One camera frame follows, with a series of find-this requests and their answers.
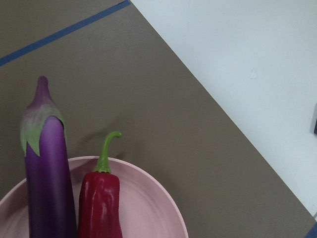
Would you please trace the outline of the red chili pepper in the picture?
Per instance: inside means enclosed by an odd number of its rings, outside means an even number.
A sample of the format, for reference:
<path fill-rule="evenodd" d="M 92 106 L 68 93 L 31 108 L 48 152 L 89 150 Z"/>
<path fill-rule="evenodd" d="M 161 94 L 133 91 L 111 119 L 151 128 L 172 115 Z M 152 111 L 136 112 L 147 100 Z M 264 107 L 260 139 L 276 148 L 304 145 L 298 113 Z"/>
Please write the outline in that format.
<path fill-rule="evenodd" d="M 84 176 L 79 195 L 79 238 L 121 238 L 119 221 L 119 178 L 111 173 L 108 151 L 121 132 L 109 133 L 96 167 Z"/>

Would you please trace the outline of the purple eggplant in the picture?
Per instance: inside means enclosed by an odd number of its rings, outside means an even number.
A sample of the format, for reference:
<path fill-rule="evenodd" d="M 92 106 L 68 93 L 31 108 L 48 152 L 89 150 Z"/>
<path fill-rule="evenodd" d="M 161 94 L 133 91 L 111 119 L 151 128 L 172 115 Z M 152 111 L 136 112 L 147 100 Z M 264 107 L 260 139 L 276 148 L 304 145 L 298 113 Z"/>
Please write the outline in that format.
<path fill-rule="evenodd" d="M 23 115 L 20 141 L 28 185 L 29 236 L 76 237 L 64 121 L 44 76 L 38 78 L 34 99 Z"/>

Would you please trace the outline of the pink plate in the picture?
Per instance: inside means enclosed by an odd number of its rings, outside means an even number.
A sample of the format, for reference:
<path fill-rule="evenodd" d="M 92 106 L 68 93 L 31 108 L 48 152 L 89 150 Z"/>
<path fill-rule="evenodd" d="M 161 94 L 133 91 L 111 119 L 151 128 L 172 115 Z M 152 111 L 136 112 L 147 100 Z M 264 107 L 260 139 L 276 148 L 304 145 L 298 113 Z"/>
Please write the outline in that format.
<path fill-rule="evenodd" d="M 119 218 L 125 238 L 186 238 L 183 217 L 166 189 L 149 173 L 123 160 L 110 158 L 120 180 Z M 28 189 L 18 183 L 0 202 L 0 236 L 29 237 Z"/>

